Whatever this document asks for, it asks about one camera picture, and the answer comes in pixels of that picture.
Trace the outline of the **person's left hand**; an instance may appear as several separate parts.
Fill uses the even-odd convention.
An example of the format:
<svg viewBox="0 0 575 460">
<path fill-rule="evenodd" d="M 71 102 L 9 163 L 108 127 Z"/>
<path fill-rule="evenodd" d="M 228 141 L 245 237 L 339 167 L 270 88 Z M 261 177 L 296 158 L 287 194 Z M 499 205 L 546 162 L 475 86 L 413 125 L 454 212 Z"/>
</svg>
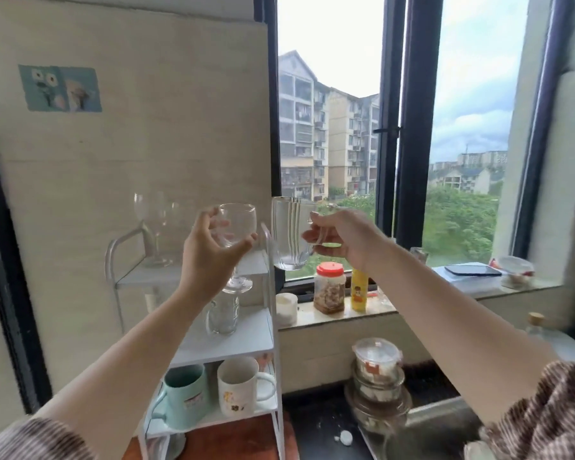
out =
<svg viewBox="0 0 575 460">
<path fill-rule="evenodd" d="M 178 290 L 191 302 L 207 304 L 227 284 L 238 264 L 224 259 L 216 229 L 220 222 L 219 207 L 202 210 L 184 242 L 181 280 Z"/>
</svg>

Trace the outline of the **person's right hand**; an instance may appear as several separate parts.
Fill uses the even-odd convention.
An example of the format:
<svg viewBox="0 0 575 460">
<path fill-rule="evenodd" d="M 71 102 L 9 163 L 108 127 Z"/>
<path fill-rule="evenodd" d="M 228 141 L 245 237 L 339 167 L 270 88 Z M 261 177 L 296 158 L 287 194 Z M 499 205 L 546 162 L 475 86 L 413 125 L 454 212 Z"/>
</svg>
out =
<svg viewBox="0 0 575 460">
<path fill-rule="evenodd" d="M 313 212 L 311 220 L 327 228 L 326 242 L 315 245 L 315 253 L 342 257 L 355 269 L 371 276 L 382 263 L 387 247 L 392 245 L 391 239 L 358 210 L 345 208 L 328 215 Z"/>
</svg>

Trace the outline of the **clear glass mug with handle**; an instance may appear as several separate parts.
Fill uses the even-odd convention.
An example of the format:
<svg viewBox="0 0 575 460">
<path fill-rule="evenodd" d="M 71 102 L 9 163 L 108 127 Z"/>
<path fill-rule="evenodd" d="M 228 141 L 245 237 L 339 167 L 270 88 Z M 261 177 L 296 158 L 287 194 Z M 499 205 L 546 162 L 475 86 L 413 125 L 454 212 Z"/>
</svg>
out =
<svg viewBox="0 0 575 460">
<path fill-rule="evenodd" d="M 313 247 L 321 245 L 327 230 L 320 228 L 318 238 L 308 243 L 302 234 L 312 229 L 311 213 L 318 203 L 298 197 L 273 197 L 271 206 L 271 235 L 273 263 L 284 271 L 300 270 L 313 254 Z"/>
</svg>

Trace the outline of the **clear stemmed goblet glass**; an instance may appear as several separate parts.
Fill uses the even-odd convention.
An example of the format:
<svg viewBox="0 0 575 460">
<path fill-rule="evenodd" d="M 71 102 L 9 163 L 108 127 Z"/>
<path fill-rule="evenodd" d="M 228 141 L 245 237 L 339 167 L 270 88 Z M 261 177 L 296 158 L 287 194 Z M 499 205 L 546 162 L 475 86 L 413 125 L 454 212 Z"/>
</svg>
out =
<svg viewBox="0 0 575 460">
<path fill-rule="evenodd" d="M 236 245 L 257 230 L 256 208 L 247 203 L 223 203 L 219 206 L 218 216 L 221 224 L 216 233 L 222 247 Z M 234 269 L 230 280 L 223 288 L 227 294 L 246 293 L 253 287 L 253 280 L 242 276 Z"/>
</svg>

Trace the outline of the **person's left forearm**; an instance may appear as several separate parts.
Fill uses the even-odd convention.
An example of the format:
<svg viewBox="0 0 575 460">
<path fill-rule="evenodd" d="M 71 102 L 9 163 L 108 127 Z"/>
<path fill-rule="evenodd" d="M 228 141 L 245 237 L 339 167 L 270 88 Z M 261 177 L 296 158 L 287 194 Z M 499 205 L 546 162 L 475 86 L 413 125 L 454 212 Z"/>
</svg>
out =
<svg viewBox="0 0 575 460">
<path fill-rule="evenodd" d="M 222 286 L 186 281 L 34 416 L 65 425 L 99 460 L 121 460 L 159 380 Z"/>
</svg>

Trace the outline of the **person's right forearm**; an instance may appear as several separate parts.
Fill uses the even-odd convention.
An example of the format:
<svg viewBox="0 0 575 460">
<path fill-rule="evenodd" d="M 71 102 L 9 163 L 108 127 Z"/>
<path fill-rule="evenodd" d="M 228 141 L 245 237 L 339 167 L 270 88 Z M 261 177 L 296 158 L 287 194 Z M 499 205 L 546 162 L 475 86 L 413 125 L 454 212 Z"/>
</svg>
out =
<svg viewBox="0 0 575 460">
<path fill-rule="evenodd" d="M 516 329 L 389 239 L 367 247 L 365 270 L 480 420 L 490 425 L 533 396 L 551 345 Z"/>
</svg>

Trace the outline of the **plastic jar with red lid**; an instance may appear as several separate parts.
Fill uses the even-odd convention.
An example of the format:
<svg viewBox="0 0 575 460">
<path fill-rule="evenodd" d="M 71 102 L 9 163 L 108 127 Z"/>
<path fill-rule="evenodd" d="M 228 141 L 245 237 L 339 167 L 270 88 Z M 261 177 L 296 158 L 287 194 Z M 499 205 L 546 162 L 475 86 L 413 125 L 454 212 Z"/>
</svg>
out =
<svg viewBox="0 0 575 460">
<path fill-rule="evenodd" d="M 324 315 L 345 310 L 346 276 L 342 263 L 321 262 L 314 276 L 314 308 Z"/>
</svg>

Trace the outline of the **clear ribbed glass tumbler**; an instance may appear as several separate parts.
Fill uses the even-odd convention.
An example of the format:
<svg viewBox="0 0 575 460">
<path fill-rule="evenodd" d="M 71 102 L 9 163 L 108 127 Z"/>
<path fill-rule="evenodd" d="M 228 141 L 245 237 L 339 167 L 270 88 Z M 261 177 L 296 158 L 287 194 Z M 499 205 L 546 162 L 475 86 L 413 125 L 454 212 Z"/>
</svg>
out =
<svg viewBox="0 0 575 460">
<path fill-rule="evenodd" d="M 237 329 L 239 310 L 238 295 L 218 294 L 207 306 L 207 334 L 232 335 Z"/>
</svg>

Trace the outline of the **yellow plastic bottle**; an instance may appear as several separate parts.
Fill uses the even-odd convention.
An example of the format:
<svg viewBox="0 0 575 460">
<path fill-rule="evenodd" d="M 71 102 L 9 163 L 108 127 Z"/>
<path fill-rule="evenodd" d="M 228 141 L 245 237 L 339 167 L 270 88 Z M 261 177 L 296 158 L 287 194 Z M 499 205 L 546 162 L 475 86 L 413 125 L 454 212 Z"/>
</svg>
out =
<svg viewBox="0 0 575 460">
<path fill-rule="evenodd" d="M 365 313 L 368 300 L 368 274 L 353 269 L 351 274 L 351 308 L 354 312 Z"/>
</svg>

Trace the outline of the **small white cup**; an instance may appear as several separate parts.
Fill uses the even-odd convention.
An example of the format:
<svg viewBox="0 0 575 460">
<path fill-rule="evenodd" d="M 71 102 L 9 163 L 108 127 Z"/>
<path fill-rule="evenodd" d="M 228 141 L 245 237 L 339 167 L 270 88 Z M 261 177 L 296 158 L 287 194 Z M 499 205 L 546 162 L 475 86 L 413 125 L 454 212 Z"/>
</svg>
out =
<svg viewBox="0 0 575 460">
<path fill-rule="evenodd" d="M 297 324 L 299 302 L 292 293 L 279 293 L 275 296 L 276 321 L 279 328 Z"/>
</svg>

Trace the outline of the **white metal shelf rack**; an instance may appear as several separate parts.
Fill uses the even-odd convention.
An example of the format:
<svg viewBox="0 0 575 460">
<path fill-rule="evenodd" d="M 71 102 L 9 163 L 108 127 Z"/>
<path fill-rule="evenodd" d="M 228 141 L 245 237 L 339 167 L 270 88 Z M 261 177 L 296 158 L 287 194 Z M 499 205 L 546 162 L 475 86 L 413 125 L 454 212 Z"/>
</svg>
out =
<svg viewBox="0 0 575 460">
<path fill-rule="evenodd" d="M 207 306 L 190 327 L 169 366 L 171 369 L 179 369 L 189 365 L 205 365 L 210 395 L 209 411 L 195 425 L 182 430 L 174 429 L 165 422 L 168 400 L 167 397 L 159 397 L 164 394 L 164 384 L 160 383 L 137 428 L 142 460 L 176 460 L 184 450 L 186 435 L 191 431 L 264 415 L 271 415 L 278 459 L 287 460 L 273 266 L 275 244 L 265 223 L 261 223 L 260 228 L 261 246 L 243 257 L 237 273 L 261 280 L 264 288 L 262 305 L 241 307 L 235 330 L 229 334 L 211 330 L 208 317 L 210 306 Z M 256 404 L 243 412 L 223 412 L 221 403 L 224 402 L 224 396 L 218 395 L 214 364 L 232 357 L 262 355 L 266 355 L 268 360 L 261 366 L 265 377 L 257 379 Z"/>
</svg>

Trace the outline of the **tall clear wine glass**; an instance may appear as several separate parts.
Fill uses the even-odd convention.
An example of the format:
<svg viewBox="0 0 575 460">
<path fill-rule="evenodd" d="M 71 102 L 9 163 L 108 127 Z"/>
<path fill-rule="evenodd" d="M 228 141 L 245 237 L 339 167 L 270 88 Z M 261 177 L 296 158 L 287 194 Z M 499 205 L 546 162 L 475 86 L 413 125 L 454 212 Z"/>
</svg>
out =
<svg viewBox="0 0 575 460">
<path fill-rule="evenodd" d="M 148 267 L 167 267 L 172 260 L 165 257 L 161 250 L 161 235 L 168 223 L 168 205 L 163 192 L 144 193 L 137 191 L 133 195 L 135 215 L 146 235 L 149 255 L 146 260 Z"/>
</svg>

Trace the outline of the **beige apartment building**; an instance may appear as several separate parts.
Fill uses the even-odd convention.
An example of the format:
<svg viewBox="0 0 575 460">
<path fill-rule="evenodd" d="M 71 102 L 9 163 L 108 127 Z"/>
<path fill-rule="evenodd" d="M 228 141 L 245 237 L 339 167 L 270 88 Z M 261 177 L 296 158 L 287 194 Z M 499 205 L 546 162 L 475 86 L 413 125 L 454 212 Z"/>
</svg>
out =
<svg viewBox="0 0 575 460">
<path fill-rule="evenodd" d="M 378 94 L 323 84 L 289 51 L 278 57 L 278 123 L 284 197 L 324 202 L 376 191 Z"/>
</svg>

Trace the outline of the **glass food container with lid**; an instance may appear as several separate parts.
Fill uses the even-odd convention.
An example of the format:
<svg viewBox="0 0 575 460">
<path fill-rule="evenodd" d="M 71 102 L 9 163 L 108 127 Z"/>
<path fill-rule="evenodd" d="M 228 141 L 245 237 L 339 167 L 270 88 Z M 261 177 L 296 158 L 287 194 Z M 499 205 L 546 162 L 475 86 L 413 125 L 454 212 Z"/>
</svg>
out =
<svg viewBox="0 0 575 460">
<path fill-rule="evenodd" d="M 382 338 L 364 338 L 356 341 L 352 349 L 361 378 L 377 385 L 399 381 L 403 353 L 392 342 Z"/>
</svg>

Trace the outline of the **white ceramic mug with print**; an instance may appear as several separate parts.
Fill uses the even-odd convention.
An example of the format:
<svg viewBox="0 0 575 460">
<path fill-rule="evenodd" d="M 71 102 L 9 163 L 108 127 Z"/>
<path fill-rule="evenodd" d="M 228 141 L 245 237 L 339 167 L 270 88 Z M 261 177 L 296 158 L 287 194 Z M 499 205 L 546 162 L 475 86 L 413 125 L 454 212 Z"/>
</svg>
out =
<svg viewBox="0 0 575 460">
<path fill-rule="evenodd" d="M 277 395 L 276 378 L 261 371 L 253 356 L 235 356 L 217 369 L 218 402 L 227 418 L 250 418 L 268 407 Z"/>
</svg>

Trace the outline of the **teal ceramic mug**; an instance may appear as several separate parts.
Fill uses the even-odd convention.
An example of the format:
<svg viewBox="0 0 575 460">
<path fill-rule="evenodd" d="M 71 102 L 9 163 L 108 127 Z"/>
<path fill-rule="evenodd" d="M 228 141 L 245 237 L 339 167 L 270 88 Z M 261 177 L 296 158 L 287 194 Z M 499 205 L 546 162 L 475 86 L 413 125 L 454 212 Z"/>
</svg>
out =
<svg viewBox="0 0 575 460">
<path fill-rule="evenodd" d="M 210 410 L 208 377 L 204 364 L 169 369 L 150 410 L 151 419 L 159 419 L 175 431 L 187 431 L 195 427 Z"/>
</svg>

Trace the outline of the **black smartphone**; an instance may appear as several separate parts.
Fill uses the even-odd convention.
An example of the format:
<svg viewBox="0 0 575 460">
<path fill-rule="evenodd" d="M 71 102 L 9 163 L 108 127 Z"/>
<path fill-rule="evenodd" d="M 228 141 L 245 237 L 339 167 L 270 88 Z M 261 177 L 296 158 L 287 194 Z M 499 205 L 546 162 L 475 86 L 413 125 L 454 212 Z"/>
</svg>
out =
<svg viewBox="0 0 575 460">
<path fill-rule="evenodd" d="M 446 265 L 444 269 L 456 277 L 501 277 L 502 272 L 486 264 L 468 263 Z"/>
</svg>

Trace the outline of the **round glass bowl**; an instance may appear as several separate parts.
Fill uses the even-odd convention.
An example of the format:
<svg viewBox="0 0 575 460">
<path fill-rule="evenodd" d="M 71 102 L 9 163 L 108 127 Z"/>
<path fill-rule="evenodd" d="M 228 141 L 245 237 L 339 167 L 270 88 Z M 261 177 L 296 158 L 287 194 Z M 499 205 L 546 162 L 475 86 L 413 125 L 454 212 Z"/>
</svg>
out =
<svg viewBox="0 0 575 460">
<path fill-rule="evenodd" d="M 352 363 L 352 382 L 355 392 L 371 402 L 391 402 L 401 397 L 405 373 L 400 366 L 394 368 L 394 376 L 387 381 L 374 382 L 366 379 L 357 363 Z"/>
</svg>

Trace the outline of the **large glass bowl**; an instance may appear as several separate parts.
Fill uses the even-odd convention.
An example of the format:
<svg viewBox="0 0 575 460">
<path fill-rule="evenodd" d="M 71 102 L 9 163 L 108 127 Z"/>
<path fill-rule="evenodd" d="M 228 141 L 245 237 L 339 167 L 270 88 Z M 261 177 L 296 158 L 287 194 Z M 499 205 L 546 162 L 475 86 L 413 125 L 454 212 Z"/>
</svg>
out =
<svg viewBox="0 0 575 460">
<path fill-rule="evenodd" d="M 406 425 L 408 413 L 413 407 L 411 394 L 400 387 L 398 398 L 387 402 L 366 399 L 352 382 L 345 384 L 345 398 L 349 409 L 360 427 L 368 433 L 389 435 Z"/>
</svg>

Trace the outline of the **red-brown wooden cutting board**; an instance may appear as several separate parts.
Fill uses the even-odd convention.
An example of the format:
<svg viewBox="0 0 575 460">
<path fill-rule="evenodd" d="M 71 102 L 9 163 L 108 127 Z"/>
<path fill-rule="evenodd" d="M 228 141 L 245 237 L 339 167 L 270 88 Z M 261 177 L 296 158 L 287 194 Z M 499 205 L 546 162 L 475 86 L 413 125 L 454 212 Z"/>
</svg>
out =
<svg viewBox="0 0 575 460">
<path fill-rule="evenodd" d="M 263 415 L 191 431 L 176 460 L 279 460 L 273 417 Z"/>
</svg>

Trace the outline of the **clear plastic food container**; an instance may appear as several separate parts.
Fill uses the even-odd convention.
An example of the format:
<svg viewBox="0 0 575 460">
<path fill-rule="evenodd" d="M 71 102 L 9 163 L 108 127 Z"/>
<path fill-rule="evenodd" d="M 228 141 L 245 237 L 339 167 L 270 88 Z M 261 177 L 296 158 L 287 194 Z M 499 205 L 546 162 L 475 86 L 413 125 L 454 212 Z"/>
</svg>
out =
<svg viewBox="0 0 575 460">
<path fill-rule="evenodd" d="M 528 260 L 516 256 L 498 256 L 495 265 L 502 272 L 501 285 L 513 290 L 531 288 L 535 266 Z"/>
</svg>

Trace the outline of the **stainless steel sink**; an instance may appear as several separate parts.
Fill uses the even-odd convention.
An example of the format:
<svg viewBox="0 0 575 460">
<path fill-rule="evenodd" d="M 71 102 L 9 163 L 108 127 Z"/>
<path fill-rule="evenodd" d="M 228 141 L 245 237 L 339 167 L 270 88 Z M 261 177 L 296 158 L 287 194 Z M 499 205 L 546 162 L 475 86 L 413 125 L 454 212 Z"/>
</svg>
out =
<svg viewBox="0 0 575 460">
<path fill-rule="evenodd" d="M 359 426 L 374 460 L 466 460 L 467 444 L 480 440 L 480 418 L 455 397 L 412 409 L 397 431 L 371 433 Z"/>
</svg>

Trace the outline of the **glass bottle with cork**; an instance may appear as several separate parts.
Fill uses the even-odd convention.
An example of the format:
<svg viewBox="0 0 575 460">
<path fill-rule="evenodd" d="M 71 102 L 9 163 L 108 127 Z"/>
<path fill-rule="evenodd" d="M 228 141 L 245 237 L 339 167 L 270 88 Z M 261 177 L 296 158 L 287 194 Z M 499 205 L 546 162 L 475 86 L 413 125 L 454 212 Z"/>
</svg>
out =
<svg viewBox="0 0 575 460">
<path fill-rule="evenodd" d="M 527 316 L 527 327 L 525 332 L 528 336 L 533 339 L 539 339 L 541 341 L 545 341 L 546 339 L 546 329 L 544 327 L 545 324 L 545 316 L 541 313 L 531 311 L 528 313 Z"/>
</svg>

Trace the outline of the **brown checked left sleeve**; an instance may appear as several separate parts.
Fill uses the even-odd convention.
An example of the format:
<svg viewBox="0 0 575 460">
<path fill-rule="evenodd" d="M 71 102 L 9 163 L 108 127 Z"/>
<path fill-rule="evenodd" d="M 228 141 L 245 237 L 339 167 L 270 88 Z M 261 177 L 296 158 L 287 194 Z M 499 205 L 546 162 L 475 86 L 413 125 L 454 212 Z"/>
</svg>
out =
<svg viewBox="0 0 575 460">
<path fill-rule="evenodd" d="M 99 460 L 67 425 L 26 418 L 0 431 L 0 460 Z"/>
</svg>

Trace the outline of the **brown checked sleeve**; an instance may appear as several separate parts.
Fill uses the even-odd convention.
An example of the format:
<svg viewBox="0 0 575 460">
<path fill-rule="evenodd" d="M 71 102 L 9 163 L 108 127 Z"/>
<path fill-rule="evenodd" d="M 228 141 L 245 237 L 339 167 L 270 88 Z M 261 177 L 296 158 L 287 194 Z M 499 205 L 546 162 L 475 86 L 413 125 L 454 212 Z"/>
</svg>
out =
<svg viewBox="0 0 575 460">
<path fill-rule="evenodd" d="M 575 362 L 547 365 L 535 394 L 479 435 L 495 460 L 575 460 Z"/>
<path fill-rule="evenodd" d="M 67 425 L 26 418 L 0 431 L 0 460 L 99 460 Z"/>
</svg>

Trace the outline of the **brown checked right sleeve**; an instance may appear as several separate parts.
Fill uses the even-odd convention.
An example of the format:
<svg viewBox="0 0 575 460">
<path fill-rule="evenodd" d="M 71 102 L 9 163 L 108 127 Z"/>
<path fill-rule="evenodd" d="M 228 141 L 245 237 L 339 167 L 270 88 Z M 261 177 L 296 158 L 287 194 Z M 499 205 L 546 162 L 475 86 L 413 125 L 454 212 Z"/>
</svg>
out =
<svg viewBox="0 0 575 460">
<path fill-rule="evenodd" d="M 575 460 L 575 362 L 547 365 L 535 394 L 479 435 L 495 460 Z"/>
</svg>

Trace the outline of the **black window frame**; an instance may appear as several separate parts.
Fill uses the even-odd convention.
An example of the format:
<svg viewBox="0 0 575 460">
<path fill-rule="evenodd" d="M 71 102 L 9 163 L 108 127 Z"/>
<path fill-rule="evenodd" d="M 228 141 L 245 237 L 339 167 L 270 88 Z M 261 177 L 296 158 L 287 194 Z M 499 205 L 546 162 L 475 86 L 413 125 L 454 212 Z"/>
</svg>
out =
<svg viewBox="0 0 575 460">
<path fill-rule="evenodd" d="M 428 264 L 516 256 L 562 276 L 544 239 L 547 140 L 575 0 L 253 0 L 268 26 L 271 191 L 281 194 L 278 57 L 323 84 L 379 95 L 376 191 L 363 210 Z"/>
</svg>

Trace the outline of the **black door frame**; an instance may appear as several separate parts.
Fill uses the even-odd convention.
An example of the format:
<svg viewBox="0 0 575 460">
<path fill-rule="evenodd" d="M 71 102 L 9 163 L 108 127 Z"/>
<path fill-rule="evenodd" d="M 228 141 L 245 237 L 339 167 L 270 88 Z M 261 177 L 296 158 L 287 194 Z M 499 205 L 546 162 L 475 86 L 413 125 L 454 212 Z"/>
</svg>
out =
<svg viewBox="0 0 575 460">
<path fill-rule="evenodd" d="M 34 414 L 53 397 L 53 388 L 1 177 L 0 326 L 24 413 Z"/>
</svg>

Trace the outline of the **teal flower wall sticker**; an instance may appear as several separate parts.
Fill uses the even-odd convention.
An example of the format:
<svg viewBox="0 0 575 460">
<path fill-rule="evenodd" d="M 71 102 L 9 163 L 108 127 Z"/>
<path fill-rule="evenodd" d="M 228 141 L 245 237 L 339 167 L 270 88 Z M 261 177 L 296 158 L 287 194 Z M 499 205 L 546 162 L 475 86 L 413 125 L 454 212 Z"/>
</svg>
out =
<svg viewBox="0 0 575 460">
<path fill-rule="evenodd" d="M 18 65 L 29 111 L 100 113 L 99 82 L 89 67 Z"/>
</svg>

